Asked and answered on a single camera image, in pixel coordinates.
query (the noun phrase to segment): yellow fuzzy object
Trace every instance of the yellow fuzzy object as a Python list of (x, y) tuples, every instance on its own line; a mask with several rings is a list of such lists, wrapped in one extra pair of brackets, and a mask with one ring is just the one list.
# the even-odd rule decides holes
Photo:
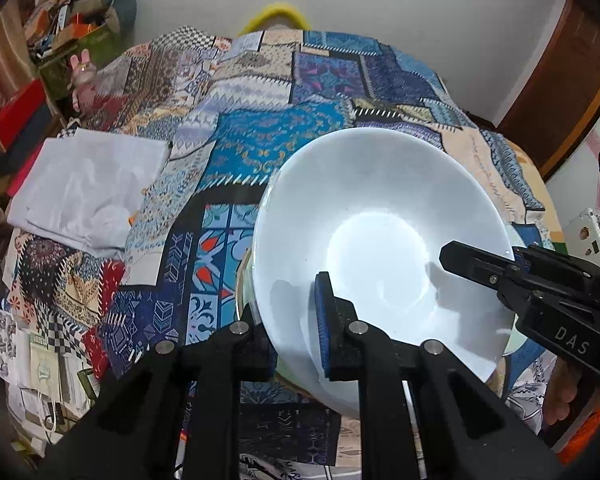
[(264, 7), (257, 16), (251, 18), (249, 23), (247, 23), (243, 30), (240, 31), (240, 36), (255, 32), (256, 30), (261, 30), (260, 27), (267, 20), (277, 16), (283, 16), (288, 19), (295, 28), (300, 28), (302, 30), (310, 30), (311, 28), (309, 22), (302, 15), (302, 12), (296, 7), (286, 2), (276, 2), (275, 4)]

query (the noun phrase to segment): white cable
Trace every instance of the white cable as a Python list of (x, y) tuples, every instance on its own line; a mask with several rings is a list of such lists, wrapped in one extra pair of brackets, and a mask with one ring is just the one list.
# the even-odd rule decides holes
[(46, 417), (43, 418), (42, 415), (44, 415), (45, 413), (45, 407), (44, 404), (42, 404), (42, 393), (38, 392), (38, 420), (40, 421), (40, 426), (42, 426), (43, 431), (46, 433), (46, 436), (48, 437), (49, 441), (51, 441), (51, 433), (55, 433), (56, 429), (58, 428), (58, 416), (56, 415), (56, 404), (54, 403), (53, 399), (51, 399), (51, 411), (53, 412), (53, 416), (54, 416), (54, 423), (53, 426), (51, 427), (51, 431), (49, 431), (46, 428)]

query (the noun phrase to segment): red box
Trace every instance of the red box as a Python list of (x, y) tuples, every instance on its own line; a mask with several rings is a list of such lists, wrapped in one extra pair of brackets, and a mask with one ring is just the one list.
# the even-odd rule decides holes
[(36, 79), (20, 89), (0, 110), (0, 154), (13, 144), (24, 125), (42, 103), (45, 102), (45, 89), (40, 79)]

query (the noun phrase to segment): blue patterned fabric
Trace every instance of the blue patterned fabric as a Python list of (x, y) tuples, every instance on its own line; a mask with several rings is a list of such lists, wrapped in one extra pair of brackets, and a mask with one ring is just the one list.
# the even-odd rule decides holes
[(157, 342), (179, 342), (187, 327), (187, 311), (181, 308), (192, 232), (172, 232), (163, 253), (161, 277), (155, 287), (122, 286), (100, 321), (98, 335), (113, 371), (125, 372)]
[(440, 82), (438, 74), (436, 74), (427, 65), (409, 56), (408, 54), (400, 52), (394, 47), (391, 47), (391, 50), (394, 53), (395, 60), (397, 61), (398, 66), (402, 70), (404, 70), (405, 72), (415, 72), (416, 74), (420, 74), (424, 79), (426, 79), (429, 82), (430, 85), (435, 86), (443, 92), (446, 92), (445, 87)]
[(543, 352), (545, 352), (543, 347), (535, 341), (527, 339), (518, 350), (506, 357), (509, 362), (507, 368), (510, 370), (510, 373), (508, 377), (509, 381), (504, 385), (503, 393), (505, 396), (511, 391), (520, 374), (538, 359)]
[(370, 97), (395, 104), (420, 104), (421, 99), (439, 100), (429, 82), (416, 72), (405, 72), (394, 51), (381, 45), (382, 56), (360, 56)]
[(327, 99), (364, 97), (360, 67), (353, 59), (296, 53), (296, 84), (292, 102), (299, 103), (314, 94)]
[[(386, 123), (381, 123), (379, 121), (359, 121), (358, 126), (368, 128), (385, 128)], [(433, 144), (439, 150), (444, 149), (442, 146), (442, 136), (438, 132), (435, 132), (431, 128), (427, 128), (423, 124), (395, 123), (392, 125), (392, 130), (397, 130), (413, 137), (426, 140), (429, 144)]]
[(236, 276), (253, 237), (256, 204), (205, 207), (203, 229), (193, 263), (186, 344), (237, 319)]
[(146, 126), (138, 126), (138, 136), (156, 140), (173, 140), (183, 118), (182, 116), (164, 115)]
[(266, 181), (293, 152), (323, 134), (350, 125), (345, 102), (305, 102), (279, 112), (238, 110), (220, 115), (216, 146), (201, 186)]
[(491, 160), (502, 176), (505, 186), (522, 197), (527, 209), (544, 211), (544, 205), (534, 196), (522, 175), (522, 168), (507, 140), (502, 134), (488, 130), (480, 130), (480, 132), (491, 148)]
[(323, 48), (329, 52), (365, 54), (366, 56), (377, 56), (381, 53), (380, 44), (373, 38), (355, 36), (343, 32), (306, 30), (303, 39), (305, 45), (314, 48)]
[(452, 124), (453, 126), (473, 126), (469, 118), (458, 108), (454, 108), (442, 101), (423, 97), (422, 104), (426, 106), (433, 115), (434, 122), (441, 124)]
[(516, 232), (522, 238), (527, 247), (537, 244), (542, 247), (542, 237), (540, 231), (534, 224), (511, 224)]

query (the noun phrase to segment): white bowl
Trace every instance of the white bowl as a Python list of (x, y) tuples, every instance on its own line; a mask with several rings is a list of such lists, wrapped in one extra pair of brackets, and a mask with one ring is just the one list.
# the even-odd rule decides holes
[(261, 202), (253, 285), (269, 338), (301, 386), (358, 416), (357, 384), (331, 383), (320, 364), (312, 286), (321, 270), (359, 319), (395, 340), (439, 339), (487, 380), (513, 313), (493, 290), (442, 269), (440, 248), (451, 240), (512, 258), (505, 226), (482, 187), (427, 142), (352, 128), (293, 154)]

